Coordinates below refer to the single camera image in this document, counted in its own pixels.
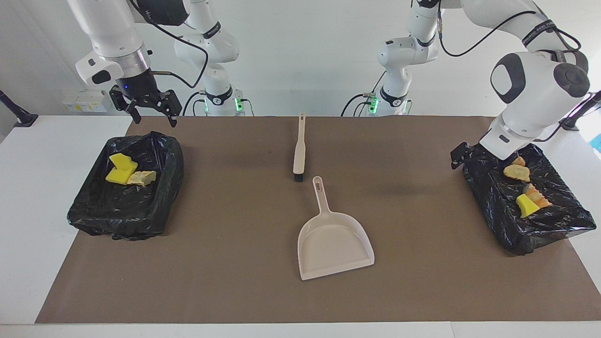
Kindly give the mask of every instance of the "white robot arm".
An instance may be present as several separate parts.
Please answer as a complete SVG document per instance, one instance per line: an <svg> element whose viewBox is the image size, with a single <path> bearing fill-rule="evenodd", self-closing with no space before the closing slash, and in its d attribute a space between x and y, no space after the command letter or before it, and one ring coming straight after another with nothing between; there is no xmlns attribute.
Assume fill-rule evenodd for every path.
<svg viewBox="0 0 601 338"><path fill-rule="evenodd" d="M139 123L136 106L153 108L177 123L182 106L173 90L158 90L150 70L149 53L134 27L127 0L68 0L93 51L77 62L79 76L88 85L116 81L109 94L117 110L126 111ZM188 17L189 0L139 0L138 6L157 23L181 25Z"/></svg>
<svg viewBox="0 0 601 338"><path fill-rule="evenodd" d="M392 39L380 48L378 60L386 68L387 77L378 92L382 102L372 115L397 113L411 82L406 67L437 57L439 45L435 37L437 28L442 35L441 8L458 8L459 4L476 25L509 32L521 38L528 49L503 57L490 78L507 107L490 125L480 144L498 158L506 159L563 117L590 86L584 54L572 49L553 22L530 0L417 0L409 16L411 36Z"/></svg>
<svg viewBox="0 0 601 338"><path fill-rule="evenodd" d="M205 94L208 98L207 113L243 114L240 101L242 92L230 85L225 69L217 64L236 60L239 45L232 35L221 28L208 0L68 2L93 47L93 51L76 64L80 77L88 85L116 81L117 85L109 92L111 99L117 110L126 111L136 123L141 120L136 106L142 106L162 112L168 117L171 126L175 126L177 120L173 117L180 114L182 106L175 92L168 90L163 93L157 89L154 75L173 74L154 72L150 69L150 51L144 47L142 38L135 29L135 22L149 22L155 26L179 26L185 23L202 32L178 38L175 51L180 59L195 66L204 75ZM186 84L192 88L197 83L198 81L192 85Z"/></svg>
<svg viewBox="0 0 601 338"><path fill-rule="evenodd" d="M186 25L202 32L202 34L186 34L182 37L190 43L203 47L209 56L206 71L203 76L205 95L207 96L205 110L212 116L244 115L241 103L242 92L235 89L225 68L219 63L229 63L238 59L240 46L236 39L221 27L210 1L192 0L190 16ZM205 67L206 56L189 45L175 42L177 57L202 70Z"/></svg>

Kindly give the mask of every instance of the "brush handle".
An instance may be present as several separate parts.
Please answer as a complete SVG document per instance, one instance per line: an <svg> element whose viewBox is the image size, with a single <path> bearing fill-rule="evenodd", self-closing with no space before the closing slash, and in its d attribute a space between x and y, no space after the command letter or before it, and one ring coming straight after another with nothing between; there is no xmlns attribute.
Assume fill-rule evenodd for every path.
<svg viewBox="0 0 601 338"><path fill-rule="evenodd" d="M294 164L292 172L294 174L303 174L305 172L305 114L299 116L299 137L294 148Z"/></svg>
<svg viewBox="0 0 601 338"><path fill-rule="evenodd" d="M313 188L315 189L315 196L317 197L317 205L319 206L319 214L326 214L332 212L328 206L328 199L326 198L326 189L323 186L323 180L319 176L313 177Z"/></svg>

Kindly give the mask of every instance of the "green indicator light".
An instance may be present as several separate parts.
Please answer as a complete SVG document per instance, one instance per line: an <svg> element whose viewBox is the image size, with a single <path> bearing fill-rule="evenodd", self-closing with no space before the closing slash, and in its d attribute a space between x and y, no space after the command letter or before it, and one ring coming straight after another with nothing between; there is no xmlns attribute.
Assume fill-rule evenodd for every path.
<svg viewBox="0 0 601 338"><path fill-rule="evenodd" d="M371 103L371 107L370 107L370 113L372 113L372 114L376 113L378 103L380 103L380 100L378 100L378 99L373 100L373 102Z"/></svg>
<svg viewBox="0 0 601 338"><path fill-rule="evenodd" d="M244 107L242 106L242 104L240 103L239 99L234 98L234 101L236 101L236 109L238 111L242 111L242 109L244 109Z"/></svg>

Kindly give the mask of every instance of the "white dustpan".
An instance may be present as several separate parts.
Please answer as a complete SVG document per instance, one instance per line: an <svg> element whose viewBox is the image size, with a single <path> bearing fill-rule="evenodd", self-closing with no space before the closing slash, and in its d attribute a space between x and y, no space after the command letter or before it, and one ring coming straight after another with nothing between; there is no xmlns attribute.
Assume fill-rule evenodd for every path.
<svg viewBox="0 0 601 338"><path fill-rule="evenodd" d="M356 219L328 207L322 178L313 178L319 215L299 233L300 279L307 280L373 265L374 251Z"/></svg>

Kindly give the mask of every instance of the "brown paper mat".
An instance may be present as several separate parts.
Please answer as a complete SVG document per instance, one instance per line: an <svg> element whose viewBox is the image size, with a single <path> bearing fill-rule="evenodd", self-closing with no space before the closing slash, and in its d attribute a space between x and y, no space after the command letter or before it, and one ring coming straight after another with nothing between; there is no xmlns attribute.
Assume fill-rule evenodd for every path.
<svg viewBox="0 0 601 338"><path fill-rule="evenodd" d="M568 240L525 257L495 242L449 152L489 118L144 117L128 135L176 137L185 178L147 241L79 232L37 323L593 321L601 295ZM374 266L301 281L299 230L330 207L365 228Z"/></svg>

